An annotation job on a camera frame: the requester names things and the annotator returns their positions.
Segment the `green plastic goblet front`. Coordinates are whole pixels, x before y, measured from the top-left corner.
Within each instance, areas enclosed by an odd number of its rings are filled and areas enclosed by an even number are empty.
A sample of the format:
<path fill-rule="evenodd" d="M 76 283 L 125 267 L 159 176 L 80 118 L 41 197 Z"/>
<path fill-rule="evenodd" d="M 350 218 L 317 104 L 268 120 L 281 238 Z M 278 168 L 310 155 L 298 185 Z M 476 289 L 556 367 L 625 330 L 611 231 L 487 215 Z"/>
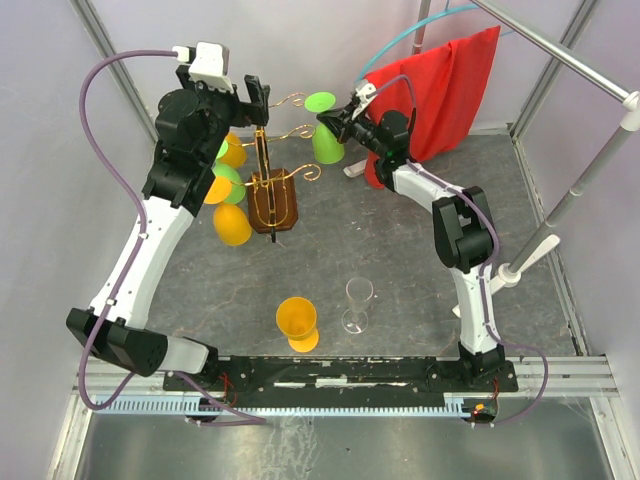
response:
<path fill-rule="evenodd" d="M 330 110 L 335 103 L 336 97 L 332 93 L 320 91 L 309 95 L 304 100 L 304 108 L 310 113 L 319 114 Z M 344 146 L 336 140 L 324 124 L 317 124 L 311 140 L 317 162 L 331 165 L 344 158 Z"/>

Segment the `green plastic goblet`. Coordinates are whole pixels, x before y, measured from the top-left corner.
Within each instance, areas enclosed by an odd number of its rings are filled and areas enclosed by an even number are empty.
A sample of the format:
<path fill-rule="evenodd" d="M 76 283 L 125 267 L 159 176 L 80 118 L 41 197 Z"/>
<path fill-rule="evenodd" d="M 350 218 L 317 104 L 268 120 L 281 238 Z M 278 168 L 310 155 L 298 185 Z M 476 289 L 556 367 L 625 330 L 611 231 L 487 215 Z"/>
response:
<path fill-rule="evenodd" d="M 336 97 L 332 93 L 320 91 L 309 95 L 304 100 L 304 108 L 310 113 L 319 114 L 330 110 L 335 103 Z M 311 140 L 317 162 L 331 165 L 344 158 L 344 146 L 336 140 L 324 124 L 317 124 Z"/>
<path fill-rule="evenodd" d="M 220 151 L 225 151 L 226 148 L 227 145 L 224 141 L 213 167 L 215 179 L 211 188 L 211 194 L 214 204 L 238 204 L 246 195 L 246 186 L 238 173 L 238 169 L 234 169 L 218 161 Z"/>

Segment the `orange plastic goblet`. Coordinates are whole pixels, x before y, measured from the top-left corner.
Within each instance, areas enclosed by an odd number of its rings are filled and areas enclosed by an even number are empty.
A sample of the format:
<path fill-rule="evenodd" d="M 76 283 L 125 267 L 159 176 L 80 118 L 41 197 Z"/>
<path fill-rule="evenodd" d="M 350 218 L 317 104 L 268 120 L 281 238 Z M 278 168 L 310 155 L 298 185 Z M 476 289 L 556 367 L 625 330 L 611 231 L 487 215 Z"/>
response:
<path fill-rule="evenodd" d="M 233 132 L 229 132 L 225 137 L 225 142 L 227 148 L 225 151 L 220 151 L 218 161 L 234 169 L 240 168 L 247 160 L 247 153 L 242 141 Z"/>
<path fill-rule="evenodd" d="M 240 246 L 251 237 L 248 217 L 238 206 L 244 195 L 244 188 L 225 176 L 217 176 L 205 195 L 204 204 L 215 207 L 213 226 L 225 245 Z"/>
<path fill-rule="evenodd" d="M 311 352 L 319 342 L 317 311 L 304 297 L 284 300 L 276 311 L 276 324 L 287 338 L 290 347 L 298 353 Z"/>

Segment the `gold wire glass rack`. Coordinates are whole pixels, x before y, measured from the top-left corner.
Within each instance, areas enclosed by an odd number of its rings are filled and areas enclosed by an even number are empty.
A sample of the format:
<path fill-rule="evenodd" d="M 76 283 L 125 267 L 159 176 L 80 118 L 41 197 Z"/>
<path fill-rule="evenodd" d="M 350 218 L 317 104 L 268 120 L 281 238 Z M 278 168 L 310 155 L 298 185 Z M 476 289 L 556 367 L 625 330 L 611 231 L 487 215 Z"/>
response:
<path fill-rule="evenodd" d="M 251 142 L 234 143 L 234 146 L 255 148 L 258 170 L 247 182 L 234 182 L 234 185 L 247 188 L 250 226 L 256 233 L 267 235 L 273 244 L 277 242 L 279 233 L 292 230 L 299 219 L 294 177 L 301 174 L 305 181 L 313 182 L 320 178 L 322 169 L 316 163 L 303 164 L 292 171 L 272 169 L 269 143 L 291 136 L 311 139 L 314 133 L 314 126 L 303 124 L 284 135 L 269 138 L 264 126 L 256 126 Z"/>

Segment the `clear wine glass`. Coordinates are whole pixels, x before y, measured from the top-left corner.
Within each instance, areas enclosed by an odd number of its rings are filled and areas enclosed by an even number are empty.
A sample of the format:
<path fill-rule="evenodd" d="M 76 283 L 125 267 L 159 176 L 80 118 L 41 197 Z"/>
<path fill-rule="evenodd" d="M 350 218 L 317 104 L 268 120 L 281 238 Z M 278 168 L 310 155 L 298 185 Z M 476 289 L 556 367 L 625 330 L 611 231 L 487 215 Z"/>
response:
<path fill-rule="evenodd" d="M 374 296 L 374 287 L 364 277 L 350 279 L 345 287 L 348 308 L 342 316 L 342 326 L 350 334 L 363 333 L 368 324 L 367 310 Z"/>

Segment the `orange plastic goblet front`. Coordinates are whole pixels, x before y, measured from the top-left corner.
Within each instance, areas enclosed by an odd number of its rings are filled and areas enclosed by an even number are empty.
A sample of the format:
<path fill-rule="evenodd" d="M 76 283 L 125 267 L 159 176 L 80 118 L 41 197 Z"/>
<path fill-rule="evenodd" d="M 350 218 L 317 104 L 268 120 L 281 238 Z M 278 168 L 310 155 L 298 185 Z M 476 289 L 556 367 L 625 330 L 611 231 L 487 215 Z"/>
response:
<path fill-rule="evenodd" d="M 287 338 L 290 347 L 298 353 L 311 352 L 319 342 L 317 311 L 304 297 L 284 300 L 276 311 L 276 324 Z"/>

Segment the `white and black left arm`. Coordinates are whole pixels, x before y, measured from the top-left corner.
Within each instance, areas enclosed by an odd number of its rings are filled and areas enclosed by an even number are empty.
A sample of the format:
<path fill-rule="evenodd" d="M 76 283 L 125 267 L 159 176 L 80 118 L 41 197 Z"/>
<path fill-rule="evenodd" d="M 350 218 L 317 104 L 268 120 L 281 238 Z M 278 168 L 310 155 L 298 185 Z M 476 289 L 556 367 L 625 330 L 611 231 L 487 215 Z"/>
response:
<path fill-rule="evenodd" d="M 178 242 L 214 181 L 213 164 L 233 127 L 264 126 L 270 88 L 255 75 L 239 99 L 225 77 L 176 70 L 179 89 L 158 103 L 153 165 L 142 188 L 145 211 L 99 293 L 85 309 L 74 308 L 66 326 L 91 356 L 137 375 L 182 371 L 199 390 L 215 387 L 221 368 L 216 348 L 147 329 L 158 283 Z"/>

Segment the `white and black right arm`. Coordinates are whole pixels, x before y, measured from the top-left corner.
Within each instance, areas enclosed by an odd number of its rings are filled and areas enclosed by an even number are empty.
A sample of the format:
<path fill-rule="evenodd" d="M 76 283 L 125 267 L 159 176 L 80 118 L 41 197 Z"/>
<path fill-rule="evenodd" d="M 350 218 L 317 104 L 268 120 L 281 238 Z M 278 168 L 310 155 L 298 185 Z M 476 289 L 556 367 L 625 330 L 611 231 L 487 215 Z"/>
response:
<path fill-rule="evenodd" d="M 374 154 L 374 171 L 387 189 L 432 216 L 437 256 L 454 279 L 461 321 L 456 370 L 459 382 L 478 391 L 505 362 L 497 339 L 489 280 L 499 250 L 485 192 L 463 189 L 427 172 L 409 152 L 416 114 L 386 111 L 377 122 L 352 106 L 316 115 L 340 143 L 355 140 Z"/>

